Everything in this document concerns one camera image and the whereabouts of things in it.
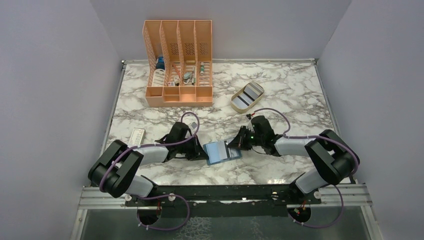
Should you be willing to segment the blue leather card holder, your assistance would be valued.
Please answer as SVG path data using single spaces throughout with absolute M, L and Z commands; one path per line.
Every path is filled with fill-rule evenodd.
M 240 159 L 242 157 L 241 151 L 239 149 L 233 149 L 228 147 L 228 144 L 233 139 L 234 138 L 228 138 L 225 140 L 204 144 L 203 150 L 208 155 L 206 163 L 210 166 Z

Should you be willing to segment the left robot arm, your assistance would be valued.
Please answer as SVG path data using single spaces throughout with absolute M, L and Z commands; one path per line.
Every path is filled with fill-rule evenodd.
M 182 158 L 188 161 L 208 160 L 198 137 L 191 128 L 177 121 L 170 132 L 154 144 L 130 147 L 121 140 L 113 141 L 88 172 L 88 179 L 104 193 L 118 198 L 123 194 L 138 195 L 144 205 L 157 200 L 156 183 L 137 176 L 142 165 L 166 163 Z

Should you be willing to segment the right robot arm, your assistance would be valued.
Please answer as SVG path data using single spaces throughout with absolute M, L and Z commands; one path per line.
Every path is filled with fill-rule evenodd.
M 357 154 L 333 130 L 311 136 L 276 134 L 263 115 L 253 117 L 248 125 L 241 126 L 227 146 L 243 151 L 259 146 L 265 154 L 275 157 L 309 157 L 314 168 L 289 185 L 289 199 L 296 204 L 302 203 L 309 193 L 320 187 L 338 185 L 354 174 L 360 164 Z

